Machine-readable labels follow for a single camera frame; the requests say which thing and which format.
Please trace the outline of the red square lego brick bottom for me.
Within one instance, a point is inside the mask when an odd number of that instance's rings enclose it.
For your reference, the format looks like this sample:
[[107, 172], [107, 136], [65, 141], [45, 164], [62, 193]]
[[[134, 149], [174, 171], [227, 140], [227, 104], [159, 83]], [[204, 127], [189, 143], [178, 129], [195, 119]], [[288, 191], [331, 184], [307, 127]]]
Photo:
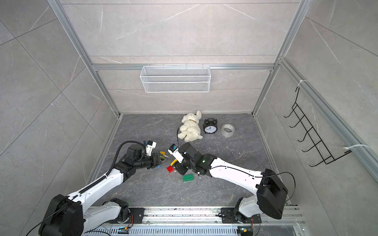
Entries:
[[172, 173], [175, 170], [172, 166], [168, 166], [166, 169], [169, 173]]

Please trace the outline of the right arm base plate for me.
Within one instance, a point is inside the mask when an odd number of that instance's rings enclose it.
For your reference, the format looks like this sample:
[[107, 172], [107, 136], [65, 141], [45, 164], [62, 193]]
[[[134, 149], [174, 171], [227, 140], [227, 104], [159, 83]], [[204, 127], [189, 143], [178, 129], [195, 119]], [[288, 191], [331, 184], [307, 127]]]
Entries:
[[239, 211], [231, 207], [223, 207], [217, 215], [221, 218], [223, 224], [228, 223], [240, 223], [240, 224], [251, 224], [251, 223], [261, 223], [261, 217], [259, 214], [253, 215], [252, 217], [246, 217]]

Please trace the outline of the white plush dog toy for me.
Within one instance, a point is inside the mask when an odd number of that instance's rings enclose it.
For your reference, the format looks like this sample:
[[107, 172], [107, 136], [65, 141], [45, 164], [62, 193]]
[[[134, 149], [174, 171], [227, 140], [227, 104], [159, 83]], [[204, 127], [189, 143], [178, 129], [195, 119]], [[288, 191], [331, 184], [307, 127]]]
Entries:
[[201, 135], [201, 129], [199, 127], [201, 117], [202, 113], [200, 111], [183, 116], [181, 120], [182, 125], [179, 128], [177, 137], [187, 143], [202, 140], [203, 136]]

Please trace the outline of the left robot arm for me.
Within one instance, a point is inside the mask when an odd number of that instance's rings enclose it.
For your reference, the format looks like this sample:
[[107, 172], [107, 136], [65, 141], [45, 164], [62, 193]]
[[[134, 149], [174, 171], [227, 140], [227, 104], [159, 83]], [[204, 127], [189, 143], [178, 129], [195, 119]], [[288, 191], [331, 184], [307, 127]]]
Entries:
[[92, 205], [111, 189], [121, 185], [137, 169], [152, 169], [162, 160], [153, 152], [156, 143], [131, 141], [126, 154], [114, 159], [110, 169], [94, 182], [67, 196], [54, 197], [38, 230], [41, 236], [80, 236], [108, 221], [131, 223], [129, 205], [114, 198], [99, 207]]

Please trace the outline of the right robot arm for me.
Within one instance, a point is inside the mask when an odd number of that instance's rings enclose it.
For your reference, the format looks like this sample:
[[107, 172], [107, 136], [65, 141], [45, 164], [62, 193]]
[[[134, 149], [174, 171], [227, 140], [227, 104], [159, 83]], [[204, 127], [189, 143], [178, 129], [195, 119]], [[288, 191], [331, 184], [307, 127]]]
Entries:
[[261, 213], [273, 219], [282, 218], [288, 189], [274, 171], [247, 170], [227, 163], [215, 155], [202, 155], [199, 152], [194, 156], [188, 151], [180, 153], [178, 150], [170, 154], [177, 160], [174, 164], [177, 171], [186, 173], [187, 170], [192, 170], [200, 176], [226, 180], [252, 193], [251, 197], [238, 200], [228, 216], [231, 221], [246, 223], [251, 217]]

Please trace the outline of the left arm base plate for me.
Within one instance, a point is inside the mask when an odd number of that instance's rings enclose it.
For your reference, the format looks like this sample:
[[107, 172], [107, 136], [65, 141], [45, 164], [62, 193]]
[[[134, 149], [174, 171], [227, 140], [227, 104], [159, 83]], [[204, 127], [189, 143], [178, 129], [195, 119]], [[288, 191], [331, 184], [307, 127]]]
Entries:
[[129, 224], [129, 223], [132, 222], [132, 215], [133, 215], [133, 223], [134, 224], [141, 224], [142, 221], [143, 221], [143, 218], [144, 218], [145, 208], [143, 208], [143, 207], [132, 207], [132, 208], [129, 208], [129, 210], [130, 210], [129, 217], [126, 220], [114, 219], [114, 220], [107, 221], [107, 223]]

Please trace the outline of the clear tape roll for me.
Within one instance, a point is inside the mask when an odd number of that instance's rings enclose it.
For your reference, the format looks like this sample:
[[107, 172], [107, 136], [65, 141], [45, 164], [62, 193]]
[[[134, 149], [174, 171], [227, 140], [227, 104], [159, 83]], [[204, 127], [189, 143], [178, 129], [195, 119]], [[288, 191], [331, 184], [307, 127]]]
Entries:
[[230, 138], [235, 133], [235, 127], [232, 124], [223, 124], [220, 133], [225, 138]]

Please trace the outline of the aluminium mounting rail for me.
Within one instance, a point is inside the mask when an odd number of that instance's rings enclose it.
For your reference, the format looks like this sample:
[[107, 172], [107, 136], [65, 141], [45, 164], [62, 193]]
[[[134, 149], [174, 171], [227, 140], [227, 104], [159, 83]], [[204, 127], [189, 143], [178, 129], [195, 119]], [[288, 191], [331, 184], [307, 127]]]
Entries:
[[[145, 208], [141, 224], [136, 225], [216, 225], [223, 224], [217, 215], [227, 206], [131, 206]], [[281, 219], [274, 219], [261, 213], [261, 223], [254, 225], [304, 226], [305, 221], [299, 207], [286, 206]], [[248, 226], [251, 224], [228, 223], [225, 225]]]

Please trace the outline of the black alarm clock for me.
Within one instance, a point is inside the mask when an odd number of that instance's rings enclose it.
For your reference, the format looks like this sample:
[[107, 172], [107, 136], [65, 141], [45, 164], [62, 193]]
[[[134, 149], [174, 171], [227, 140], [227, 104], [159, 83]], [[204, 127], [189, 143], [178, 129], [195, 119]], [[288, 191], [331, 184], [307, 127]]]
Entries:
[[213, 118], [205, 119], [203, 130], [206, 134], [216, 133], [216, 131], [218, 130], [218, 120]]

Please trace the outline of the dark green long lego brick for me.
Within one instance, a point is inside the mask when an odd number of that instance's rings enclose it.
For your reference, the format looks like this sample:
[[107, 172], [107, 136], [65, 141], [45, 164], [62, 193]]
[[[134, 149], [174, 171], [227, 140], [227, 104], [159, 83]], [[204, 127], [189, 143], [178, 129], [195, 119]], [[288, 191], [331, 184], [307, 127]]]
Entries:
[[183, 176], [183, 182], [186, 183], [186, 182], [190, 182], [190, 181], [193, 181], [194, 180], [194, 175], [193, 174], [189, 174], [189, 175], [184, 175]]

